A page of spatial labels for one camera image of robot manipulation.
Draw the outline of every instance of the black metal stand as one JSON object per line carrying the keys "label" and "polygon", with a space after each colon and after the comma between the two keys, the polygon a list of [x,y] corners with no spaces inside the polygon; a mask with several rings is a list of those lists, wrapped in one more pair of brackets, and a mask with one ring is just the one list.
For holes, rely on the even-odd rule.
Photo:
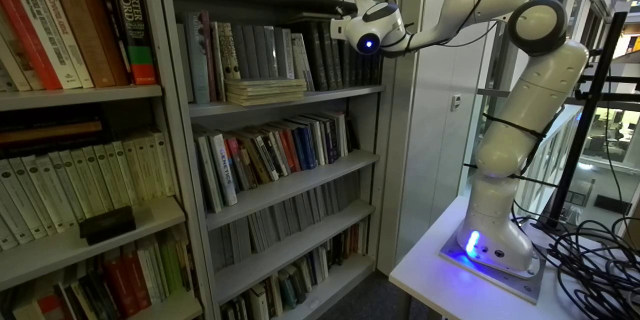
{"label": "black metal stand", "polygon": [[558,181],[558,186],[553,196],[551,211],[549,213],[549,217],[546,219],[546,224],[549,227],[556,228],[558,226],[560,213],[562,213],[567,192],[569,192],[569,187],[571,186],[571,181],[574,179],[574,173],[576,172],[580,155],[583,152],[583,146],[585,145],[585,140],[589,133],[592,119],[594,118],[594,113],[598,107],[598,101],[601,100],[602,88],[607,80],[611,60],[613,59],[613,52],[616,49],[616,44],[620,38],[622,27],[624,26],[626,19],[626,12],[616,12],[611,20],[611,26],[606,34],[602,54],[599,58],[598,66],[593,74],[584,107],[582,108],[582,115],[578,122],[578,127],[575,130],[571,148],[567,154],[564,171],[562,172],[560,181]]}

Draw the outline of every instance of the small black case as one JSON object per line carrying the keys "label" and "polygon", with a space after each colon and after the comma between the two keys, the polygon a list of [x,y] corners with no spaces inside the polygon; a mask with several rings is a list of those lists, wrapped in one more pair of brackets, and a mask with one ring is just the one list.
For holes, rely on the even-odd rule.
{"label": "small black case", "polygon": [[80,222],[80,238],[94,245],[136,229],[131,206],[124,206]]}

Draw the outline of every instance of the stack of books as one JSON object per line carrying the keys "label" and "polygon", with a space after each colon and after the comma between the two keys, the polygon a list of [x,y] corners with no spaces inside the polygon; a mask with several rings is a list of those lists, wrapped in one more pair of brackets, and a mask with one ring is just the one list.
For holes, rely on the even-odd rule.
{"label": "stack of books", "polygon": [[378,85],[379,54],[332,39],[330,17],[302,13],[279,27],[210,21],[205,10],[184,14],[177,28],[188,102],[249,106],[294,101],[301,90]]}
{"label": "stack of books", "polygon": [[352,172],[213,229],[210,236],[214,270],[242,263],[251,254],[261,253],[339,213],[359,197],[359,177]]}
{"label": "stack of books", "polygon": [[224,320],[269,320],[301,306],[334,266],[364,254],[362,225],[355,224],[293,261],[220,308]]}
{"label": "stack of books", "polygon": [[194,288],[183,224],[0,293],[4,319],[121,320]]}
{"label": "stack of books", "polygon": [[0,92],[155,83],[142,0],[0,0]]}
{"label": "stack of books", "polygon": [[0,249],[52,236],[110,210],[176,194],[166,134],[105,140],[92,105],[0,119]]}
{"label": "stack of books", "polygon": [[358,149],[350,123],[344,113],[323,112],[234,131],[195,125],[206,208],[218,213],[241,191],[347,156]]}

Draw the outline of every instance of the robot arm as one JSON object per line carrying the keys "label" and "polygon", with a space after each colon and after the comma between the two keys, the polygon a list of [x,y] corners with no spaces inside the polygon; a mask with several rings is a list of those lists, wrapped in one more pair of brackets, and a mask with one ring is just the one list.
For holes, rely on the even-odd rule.
{"label": "robot arm", "polygon": [[478,145],[469,206],[457,242],[471,260],[518,277],[538,271],[531,241],[510,221],[518,180],[527,156],[573,90],[588,51],[567,40],[567,15],[555,0],[444,0],[438,23],[409,33],[397,5],[355,0],[357,14],[331,20],[331,37],[348,41],[358,52],[380,51],[394,58],[446,44],[466,26],[500,21],[509,39],[530,56],[498,121],[492,121]]}

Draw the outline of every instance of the floor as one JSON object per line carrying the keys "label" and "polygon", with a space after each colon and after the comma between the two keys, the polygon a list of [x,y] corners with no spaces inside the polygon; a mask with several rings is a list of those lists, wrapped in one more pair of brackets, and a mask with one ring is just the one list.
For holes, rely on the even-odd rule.
{"label": "floor", "polygon": [[[402,290],[379,271],[373,272],[325,312],[318,320],[395,320],[400,313]],[[411,302],[409,320],[423,320],[427,307]]]}

